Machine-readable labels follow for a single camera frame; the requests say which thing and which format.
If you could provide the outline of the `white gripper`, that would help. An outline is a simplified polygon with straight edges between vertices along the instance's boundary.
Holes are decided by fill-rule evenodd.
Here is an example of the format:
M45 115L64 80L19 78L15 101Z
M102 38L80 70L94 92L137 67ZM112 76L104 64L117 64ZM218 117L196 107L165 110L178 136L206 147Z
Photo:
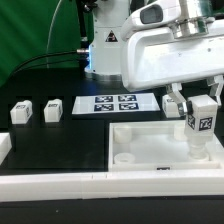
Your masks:
M130 91L166 86L180 116L187 114L182 84L207 79L221 106L224 88L224 19L210 0L155 0L135 10L121 29L123 85Z

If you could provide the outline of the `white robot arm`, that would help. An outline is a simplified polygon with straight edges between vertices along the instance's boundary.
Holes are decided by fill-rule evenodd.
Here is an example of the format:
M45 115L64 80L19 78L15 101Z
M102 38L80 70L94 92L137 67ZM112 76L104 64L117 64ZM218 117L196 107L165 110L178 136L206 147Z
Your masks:
M210 0L81 0L93 13L88 77L121 80L138 91L164 86L181 114L183 83L205 79L210 96L224 87L224 19Z

